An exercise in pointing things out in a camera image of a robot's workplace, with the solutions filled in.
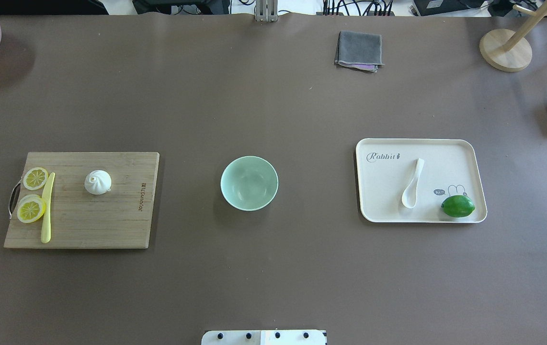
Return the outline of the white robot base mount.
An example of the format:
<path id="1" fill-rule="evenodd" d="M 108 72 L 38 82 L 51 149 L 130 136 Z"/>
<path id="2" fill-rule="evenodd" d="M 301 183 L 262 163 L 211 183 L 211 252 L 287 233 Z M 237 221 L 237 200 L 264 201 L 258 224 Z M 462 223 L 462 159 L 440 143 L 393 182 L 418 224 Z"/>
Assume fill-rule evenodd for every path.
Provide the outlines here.
<path id="1" fill-rule="evenodd" d="M 202 345 L 326 345 L 325 330 L 212 330 L 205 332 Z"/>

